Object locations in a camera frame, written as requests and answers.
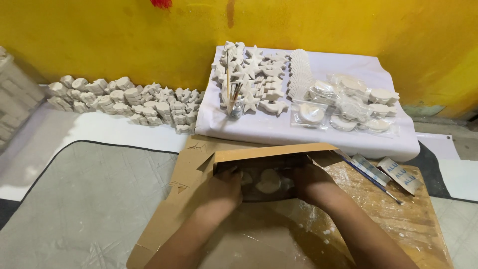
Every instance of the cardboard box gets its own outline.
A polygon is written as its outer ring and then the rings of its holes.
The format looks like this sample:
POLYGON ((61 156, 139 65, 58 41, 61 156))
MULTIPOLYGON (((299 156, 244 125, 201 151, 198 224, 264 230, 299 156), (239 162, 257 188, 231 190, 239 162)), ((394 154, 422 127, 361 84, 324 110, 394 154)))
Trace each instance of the cardboard box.
MULTIPOLYGON (((306 154, 322 167, 342 161, 339 155, 342 153, 338 148, 326 143, 266 147, 200 135, 190 137, 185 149, 178 156, 171 178, 171 182, 175 182, 172 184, 171 193, 153 214, 133 248, 127 267, 144 267, 158 248, 201 203, 205 192, 203 183, 213 176, 221 163, 247 161, 251 158, 255 161, 298 153, 306 154)), ((292 268, 296 263, 303 266, 303 260, 296 261, 296 253, 299 250, 295 243, 297 238, 291 234, 292 223, 281 212, 285 210, 282 207, 287 207, 289 215, 302 214, 303 211, 297 203, 297 199, 243 203, 209 241, 206 246, 209 253, 199 268, 292 268), (260 234, 254 234, 255 228, 261 228, 260 234)), ((302 217, 306 222, 310 218, 309 215, 302 217)), ((310 244, 314 245, 311 247, 317 247, 317 242, 310 238, 302 240, 310 241, 310 244)), ((346 248, 342 249, 345 255, 349 255, 346 248)), ((334 259, 324 262, 330 267, 337 265, 334 259)))

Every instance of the hand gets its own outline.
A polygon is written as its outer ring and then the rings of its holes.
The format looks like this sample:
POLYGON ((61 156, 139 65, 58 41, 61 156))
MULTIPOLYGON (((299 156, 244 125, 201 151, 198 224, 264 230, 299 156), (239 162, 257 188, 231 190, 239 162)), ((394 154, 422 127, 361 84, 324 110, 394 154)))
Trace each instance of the hand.
POLYGON ((327 172, 313 164, 282 170, 282 174, 294 181, 300 200, 320 208, 343 192, 327 172))
POLYGON ((219 225, 242 203, 240 182, 242 172, 236 167, 212 177, 208 183, 206 202, 197 210, 215 224, 219 225))

